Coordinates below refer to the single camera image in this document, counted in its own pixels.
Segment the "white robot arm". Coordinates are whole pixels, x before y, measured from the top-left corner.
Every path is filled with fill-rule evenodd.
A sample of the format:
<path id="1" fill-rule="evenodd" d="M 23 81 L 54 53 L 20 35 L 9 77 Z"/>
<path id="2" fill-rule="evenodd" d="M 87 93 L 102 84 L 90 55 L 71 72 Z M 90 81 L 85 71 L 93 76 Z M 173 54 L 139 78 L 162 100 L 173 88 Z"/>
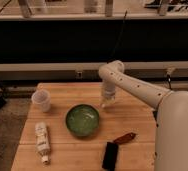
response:
<path id="1" fill-rule="evenodd" d="M 124 73 L 124 64 L 115 60 L 101 65 L 102 106 L 115 98 L 115 87 L 155 109 L 154 171 L 188 171 L 188 91 L 173 91 Z"/>

